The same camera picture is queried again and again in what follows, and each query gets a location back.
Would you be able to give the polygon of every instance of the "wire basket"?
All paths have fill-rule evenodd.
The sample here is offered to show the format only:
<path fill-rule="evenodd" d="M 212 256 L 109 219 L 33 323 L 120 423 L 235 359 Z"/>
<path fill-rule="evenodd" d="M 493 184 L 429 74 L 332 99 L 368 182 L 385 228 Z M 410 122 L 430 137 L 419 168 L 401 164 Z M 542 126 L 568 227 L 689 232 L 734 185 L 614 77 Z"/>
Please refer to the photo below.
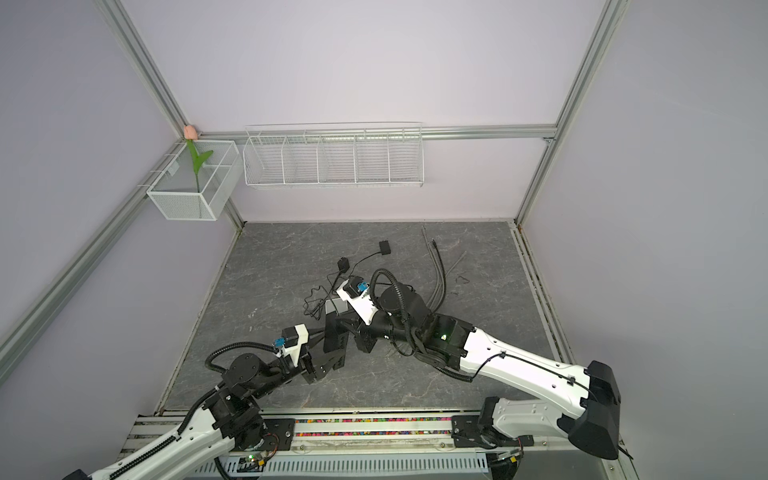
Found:
<path fill-rule="evenodd" d="M 246 127 L 246 184 L 274 187 L 421 186 L 421 124 Z"/>
<path fill-rule="evenodd" d="M 243 174 L 243 163 L 235 142 L 202 140 L 194 143 L 199 153 L 214 151 L 200 167 L 197 181 L 192 155 L 185 146 L 147 191 L 168 220 L 216 220 Z"/>

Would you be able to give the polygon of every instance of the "gray work surface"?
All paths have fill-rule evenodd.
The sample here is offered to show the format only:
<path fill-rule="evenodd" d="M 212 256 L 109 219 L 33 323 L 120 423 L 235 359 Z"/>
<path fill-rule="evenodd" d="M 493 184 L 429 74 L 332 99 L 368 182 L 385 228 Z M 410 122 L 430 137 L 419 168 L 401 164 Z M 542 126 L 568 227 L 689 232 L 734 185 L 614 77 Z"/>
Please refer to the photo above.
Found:
<path fill-rule="evenodd" d="M 329 286 L 326 275 L 337 271 L 340 257 L 348 257 L 354 264 L 376 252 L 380 240 L 389 240 L 392 253 L 365 260 L 355 274 L 369 278 L 374 269 L 384 266 L 427 300 L 435 287 L 435 267 L 422 225 L 429 239 L 437 241 L 446 269 L 467 252 L 449 275 L 448 294 L 440 311 L 507 343 L 552 358 L 507 223 L 249 223 L 200 321 L 165 409 L 189 408 L 220 381 L 217 373 L 204 366 L 206 356 L 215 349 L 244 340 L 272 343 L 283 328 L 298 323 L 323 326 L 302 314 L 304 297 L 313 286 Z M 217 363 L 229 366 L 242 352 L 225 353 Z M 264 359 L 270 356 L 261 355 Z M 412 357 L 400 356 L 386 341 L 379 341 L 372 353 L 365 354 L 350 340 L 344 368 L 312 385 L 296 378 L 259 404 L 286 409 L 479 409 L 487 396 L 531 398 L 483 376 L 473 383 L 450 379 Z"/>

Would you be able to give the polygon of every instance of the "white wire basket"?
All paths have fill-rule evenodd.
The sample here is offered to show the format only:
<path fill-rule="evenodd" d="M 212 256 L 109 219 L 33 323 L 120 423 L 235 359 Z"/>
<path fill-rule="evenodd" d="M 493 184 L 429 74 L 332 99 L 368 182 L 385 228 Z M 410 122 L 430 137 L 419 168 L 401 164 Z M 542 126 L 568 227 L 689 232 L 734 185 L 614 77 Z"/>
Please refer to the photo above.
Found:
<path fill-rule="evenodd" d="M 421 124 L 246 127 L 245 182 L 254 188 L 424 183 Z"/>
<path fill-rule="evenodd" d="M 240 151 L 234 141 L 195 141 L 197 152 L 214 151 L 195 181 L 187 146 L 174 156 L 147 194 L 168 220 L 216 220 L 243 174 Z"/>

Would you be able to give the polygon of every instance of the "robotic arm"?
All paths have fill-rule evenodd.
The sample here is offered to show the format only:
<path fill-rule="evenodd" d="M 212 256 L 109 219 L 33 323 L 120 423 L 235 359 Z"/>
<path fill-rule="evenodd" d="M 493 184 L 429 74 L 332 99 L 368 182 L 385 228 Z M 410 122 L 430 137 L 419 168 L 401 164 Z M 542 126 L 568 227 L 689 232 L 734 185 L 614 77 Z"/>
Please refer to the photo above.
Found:
<path fill-rule="evenodd" d="M 390 286 L 375 295 L 377 280 Z M 174 430 L 120 462 L 88 476 L 78 470 L 65 480 L 184 478 L 198 465 L 231 450 L 251 451 L 263 465 L 269 450 L 285 439 L 268 432 L 257 400 L 301 375 L 308 383 L 343 367 L 351 336 L 359 350 L 370 353 L 379 339 L 404 341 L 413 356 L 458 381 L 477 375 L 497 379 L 546 401 L 537 411 L 499 397 L 485 400 L 477 420 L 479 435 L 456 432 L 455 442 L 483 448 L 517 445 L 522 435 L 567 437 L 573 445 L 600 458 L 618 457 L 621 396 L 611 367 L 592 362 L 587 368 L 536 356 L 488 335 L 464 320 L 430 312 L 421 296 L 388 270 L 378 269 L 367 283 L 359 276 L 336 291 L 349 308 L 325 315 L 325 328 L 286 328 L 273 345 L 239 342 L 211 353 L 206 367 L 222 380 L 203 394 Z M 267 363 L 243 353 L 229 369 L 214 360 L 233 349 L 261 349 L 275 358 Z M 269 435 L 274 442 L 265 442 Z"/>

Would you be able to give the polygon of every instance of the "white mesh basket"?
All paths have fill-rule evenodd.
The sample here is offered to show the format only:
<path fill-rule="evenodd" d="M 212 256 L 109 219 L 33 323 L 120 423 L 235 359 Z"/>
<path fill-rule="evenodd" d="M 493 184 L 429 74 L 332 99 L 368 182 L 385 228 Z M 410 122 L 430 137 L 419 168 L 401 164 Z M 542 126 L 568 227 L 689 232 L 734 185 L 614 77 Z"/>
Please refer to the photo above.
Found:
<path fill-rule="evenodd" d="M 246 131 L 243 165 L 251 187 L 424 183 L 420 124 L 257 125 Z"/>
<path fill-rule="evenodd" d="M 198 172 L 200 191 L 186 145 L 147 191 L 168 220 L 216 220 L 243 174 L 235 142 L 201 140 L 194 143 L 200 154 L 214 151 Z"/>

